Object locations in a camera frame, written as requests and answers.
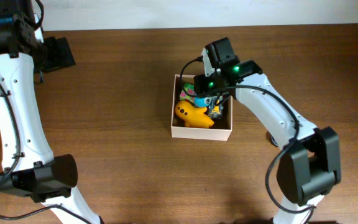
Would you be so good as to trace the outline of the blue ball with eye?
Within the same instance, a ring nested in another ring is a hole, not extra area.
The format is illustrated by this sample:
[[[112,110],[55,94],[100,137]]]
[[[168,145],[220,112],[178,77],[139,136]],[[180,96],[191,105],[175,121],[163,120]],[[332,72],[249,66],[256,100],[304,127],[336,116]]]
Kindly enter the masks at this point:
[[[208,107],[211,104],[211,98],[195,98],[194,104],[199,108]]]

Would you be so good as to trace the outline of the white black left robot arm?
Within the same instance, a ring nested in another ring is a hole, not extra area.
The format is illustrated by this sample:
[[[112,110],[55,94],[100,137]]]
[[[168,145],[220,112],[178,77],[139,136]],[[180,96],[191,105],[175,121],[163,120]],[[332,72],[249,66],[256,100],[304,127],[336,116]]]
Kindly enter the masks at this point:
[[[55,156],[45,137],[34,74],[74,66],[66,38],[44,37],[30,0],[0,0],[0,192],[29,197],[62,223],[101,223],[78,189],[72,155]]]

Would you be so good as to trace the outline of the yellow rubber animal toy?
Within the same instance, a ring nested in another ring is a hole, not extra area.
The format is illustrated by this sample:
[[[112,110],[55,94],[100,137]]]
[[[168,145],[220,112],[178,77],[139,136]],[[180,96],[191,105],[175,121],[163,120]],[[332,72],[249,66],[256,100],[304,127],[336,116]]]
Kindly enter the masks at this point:
[[[207,110],[207,107],[195,108],[188,101],[175,105],[175,114],[184,121],[186,128],[211,128],[214,121],[206,114]]]

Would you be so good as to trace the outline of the grey red toy car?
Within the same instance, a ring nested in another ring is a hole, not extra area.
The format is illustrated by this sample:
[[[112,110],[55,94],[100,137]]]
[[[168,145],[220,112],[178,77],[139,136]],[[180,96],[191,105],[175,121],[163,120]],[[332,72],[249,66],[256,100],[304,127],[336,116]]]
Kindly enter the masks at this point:
[[[214,97],[211,99],[211,103],[208,105],[208,116],[211,119],[222,119],[223,118],[223,103],[221,101],[223,97]]]

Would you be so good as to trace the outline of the beige open cardboard box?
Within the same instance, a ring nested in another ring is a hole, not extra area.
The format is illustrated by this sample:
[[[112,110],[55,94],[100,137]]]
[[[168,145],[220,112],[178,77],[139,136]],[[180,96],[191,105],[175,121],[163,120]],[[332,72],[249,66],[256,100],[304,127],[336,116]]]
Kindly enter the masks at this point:
[[[213,141],[227,141],[232,133],[232,97],[224,102],[223,118],[215,119],[209,128],[187,128],[182,119],[175,114],[175,105],[179,102],[180,76],[176,74],[173,82],[171,134],[173,138],[204,139]]]

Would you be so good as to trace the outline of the multicoloured puzzle cube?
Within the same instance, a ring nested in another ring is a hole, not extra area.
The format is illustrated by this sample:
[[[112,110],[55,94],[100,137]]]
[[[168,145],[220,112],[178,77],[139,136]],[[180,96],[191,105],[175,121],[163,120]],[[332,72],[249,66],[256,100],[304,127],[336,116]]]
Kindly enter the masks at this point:
[[[183,89],[179,94],[180,101],[187,101],[191,104],[195,104],[195,91],[194,91],[194,84],[191,83],[184,83]]]

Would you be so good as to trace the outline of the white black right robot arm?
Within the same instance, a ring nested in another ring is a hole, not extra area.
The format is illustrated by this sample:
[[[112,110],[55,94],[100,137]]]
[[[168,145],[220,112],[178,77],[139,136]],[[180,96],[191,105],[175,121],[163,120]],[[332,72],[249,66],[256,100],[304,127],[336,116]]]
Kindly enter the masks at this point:
[[[247,107],[280,152],[268,166],[265,187],[278,207],[273,223],[308,223],[317,204],[341,181],[339,136],[299,114],[253,60],[240,61],[225,37],[204,46],[204,74],[194,78],[198,97],[227,93]]]

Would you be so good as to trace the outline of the black round turbine cap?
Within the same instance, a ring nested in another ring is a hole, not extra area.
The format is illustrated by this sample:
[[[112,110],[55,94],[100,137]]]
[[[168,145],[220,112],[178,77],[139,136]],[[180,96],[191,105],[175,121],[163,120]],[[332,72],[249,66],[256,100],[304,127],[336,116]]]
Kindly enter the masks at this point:
[[[273,146],[278,147],[278,143],[272,135],[270,136],[270,142]]]

